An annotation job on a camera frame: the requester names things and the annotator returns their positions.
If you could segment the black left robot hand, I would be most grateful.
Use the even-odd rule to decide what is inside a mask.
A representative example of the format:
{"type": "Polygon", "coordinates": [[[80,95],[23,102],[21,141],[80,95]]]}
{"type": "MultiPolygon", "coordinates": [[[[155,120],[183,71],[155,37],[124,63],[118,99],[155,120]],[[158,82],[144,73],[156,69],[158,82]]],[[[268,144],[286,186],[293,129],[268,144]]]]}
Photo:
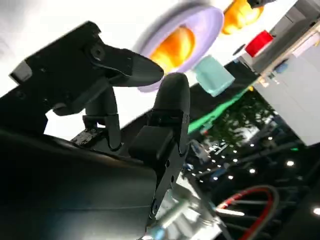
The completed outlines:
{"type": "Polygon", "coordinates": [[[247,0],[252,9],[264,7],[266,4],[272,3],[275,0],[247,0]]]}

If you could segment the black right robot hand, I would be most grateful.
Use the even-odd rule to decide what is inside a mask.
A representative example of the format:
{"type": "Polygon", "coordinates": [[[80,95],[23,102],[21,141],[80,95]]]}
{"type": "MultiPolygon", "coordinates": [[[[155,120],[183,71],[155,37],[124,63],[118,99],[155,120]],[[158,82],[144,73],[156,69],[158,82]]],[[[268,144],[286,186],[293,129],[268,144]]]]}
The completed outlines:
{"type": "Polygon", "coordinates": [[[22,61],[0,99],[3,240],[159,240],[156,214],[188,154],[190,87],[106,45],[87,21],[22,61]],[[160,82],[122,155],[114,87],[160,82]]]}

